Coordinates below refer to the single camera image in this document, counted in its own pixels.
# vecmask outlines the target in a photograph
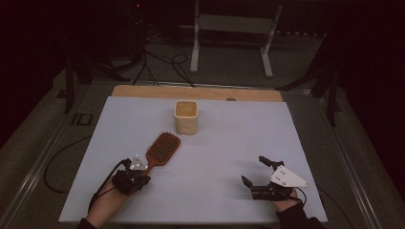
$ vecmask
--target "floor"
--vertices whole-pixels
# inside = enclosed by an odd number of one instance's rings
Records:
[[[241,87],[273,90],[302,77],[322,40],[306,36],[276,35],[270,49],[274,77],[267,79],[258,47],[202,45],[200,68],[191,74],[189,43],[151,42],[146,50],[184,63],[187,77],[197,87]],[[114,59],[116,64],[125,62]],[[167,64],[147,55],[137,85],[188,86]],[[132,84],[141,65],[123,73]],[[378,160],[343,89],[338,91],[340,111],[332,128],[325,118],[325,102],[309,94],[309,82],[290,92],[283,92],[302,142],[329,218],[326,226],[334,228],[405,228],[405,205]],[[60,223],[63,208],[75,173],[85,154],[88,137],[96,127],[104,102],[117,84],[111,78],[98,76],[91,85],[75,84],[75,105],[64,114],[65,100],[56,98],[64,89],[64,72],[53,89],[38,103],[31,115],[16,130],[0,154],[1,228],[75,228]],[[71,125],[75,114],[91,114],[91,125]],[[43,175],[46,172],[48,186]],[[62,191],[57,193],[51,188]],[[104,228],[279,228],[278,225],[116,225]]]

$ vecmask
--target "black sleeve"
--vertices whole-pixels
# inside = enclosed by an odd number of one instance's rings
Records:
[[[303,207],[298,203],[286,211],[277,212],[281,229],[326,229],[317,218],[308,219]]]
[[[88,222],[85,218],[81,219],[80,223],[76,227],[76,229],[96,229],[90,222]]]

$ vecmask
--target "hairbrush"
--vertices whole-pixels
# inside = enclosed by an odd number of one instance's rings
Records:
[[[155,142],[146,152],[148,168],[143,172],[143,176],[149,174],[155,166],[163,166],[180,146],[180,139],[169,132],[161,133]]]

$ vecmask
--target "white tabletop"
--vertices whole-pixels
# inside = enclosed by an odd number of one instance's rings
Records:
[[[179,99],[109,97],[60,221],[80,221],[114,166],[134,155],[146,162],[147,148],[161,132],[175,133]],[[152,224],[261,224],[278,221],[268,201],[254,200],[241,180],[268,185],[272,169],[259,156],[283,160],[309,182],[308,217],[327,221],[305,153],[284,102],[195,100],[199,131],[179,135],[181,146],[148,185],[110,221]]]

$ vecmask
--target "table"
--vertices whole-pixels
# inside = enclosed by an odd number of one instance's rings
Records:
[[[277,21],[280,17],[283,6],[279,5],[272,19],[253,18],[253,17],[238,17],[226,15],[211,15],[200,14],[200,0],[196,0],[195,17],[194,17],[194,45],[191,54],[190,72],[196,73],[199,68],[200,41],[199,31],[238,31],[267,34],[267,42],[260,49],[265,76],[271,78],[273,72],[271,70],[270,61],[268,59],[268,50],[270,49],[271,41],[277,28]]]
[[[179,99],[199,103],[199,131],[179,135],[169,162],[110,221],[153,224],[264,224],[278,219],[267,201],[251,198],[241,176],[267,185],[259,156],[283,160],[311,184],[308,216],[326,221],[287,104],[278,92],[214,88],[117,86],[108,98],[60,221],[79,221],[93,192],[120,160],[143,152],[161,131],[174,133]]]

